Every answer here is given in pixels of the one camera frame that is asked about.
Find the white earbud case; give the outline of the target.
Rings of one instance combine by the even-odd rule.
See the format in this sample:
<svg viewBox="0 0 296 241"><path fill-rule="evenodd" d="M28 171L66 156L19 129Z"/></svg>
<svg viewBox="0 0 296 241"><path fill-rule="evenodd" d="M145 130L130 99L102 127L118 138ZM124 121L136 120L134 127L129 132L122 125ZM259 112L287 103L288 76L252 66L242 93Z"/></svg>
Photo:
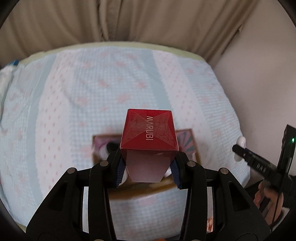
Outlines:
<svg viewBox="0 0 296 241"><path fill-rule="evenodd" d="M234 160L240 162L243 159L244 149L246 146L246 138L241 136L237 139L236 145L234 146Z"/></svg>

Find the red rectangular Marubi box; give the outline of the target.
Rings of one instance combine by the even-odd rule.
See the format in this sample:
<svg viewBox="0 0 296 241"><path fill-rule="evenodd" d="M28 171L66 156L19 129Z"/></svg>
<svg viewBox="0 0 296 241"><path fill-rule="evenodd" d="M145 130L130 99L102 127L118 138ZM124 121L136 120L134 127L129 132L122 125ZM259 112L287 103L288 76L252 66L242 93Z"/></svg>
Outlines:
<svg viewBox="0 0 296 241"><path fill-rule="evenodd" d="M173 115L170 110L127 110L120 151L128 171L132 163L168 163L170 166L179 151Z"/></svg>

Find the black lidded white jar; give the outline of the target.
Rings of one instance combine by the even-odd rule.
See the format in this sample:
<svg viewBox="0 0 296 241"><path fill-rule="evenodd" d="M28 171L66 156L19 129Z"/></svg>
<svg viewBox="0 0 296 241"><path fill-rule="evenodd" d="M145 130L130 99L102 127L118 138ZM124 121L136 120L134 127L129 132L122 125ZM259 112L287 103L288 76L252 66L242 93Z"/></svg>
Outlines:
<svg viewBox="0 0 296 241"><path fill-rule="evenodd" d="M98 155L100 160L106 160L110 153L116 152L119 148L119 143L107 142L99 148Z"/></svg>

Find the open cardboard box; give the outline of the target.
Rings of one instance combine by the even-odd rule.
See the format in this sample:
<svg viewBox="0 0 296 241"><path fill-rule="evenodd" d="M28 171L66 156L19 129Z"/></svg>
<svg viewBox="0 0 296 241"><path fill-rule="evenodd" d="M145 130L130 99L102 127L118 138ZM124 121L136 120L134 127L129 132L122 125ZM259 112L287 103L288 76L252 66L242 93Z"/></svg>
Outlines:
<svg viewBox="0 0 296 241"><path fill-rule="evenodd" d="M198 151L193 131L183 129L176 131L179 150L184 152L189 160L200 163L201 158ZM116 142L120 144L121 135L93 135L92 136L92 161L97 164L101 161L98 151L99 148L107 142ZM169 167L168 163L155 162L143 164L132 163L132 171L125 169L122 182L119 187L109 191L110 200L124 200L140 198L151 194L159 194L175 188L171 175L171 170L164 170Z"/></svg>

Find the beige curtain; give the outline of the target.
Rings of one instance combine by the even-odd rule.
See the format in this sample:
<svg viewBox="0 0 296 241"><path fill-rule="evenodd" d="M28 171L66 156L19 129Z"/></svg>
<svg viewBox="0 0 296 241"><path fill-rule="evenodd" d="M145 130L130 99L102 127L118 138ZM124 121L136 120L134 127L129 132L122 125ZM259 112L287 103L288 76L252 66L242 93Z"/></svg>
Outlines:
<svg viewBox="0 0 296 241"><path fill-rule="evenodd" d="M1 1L1 65L89 42L141 42L214 65L257 1Z"/></svg>

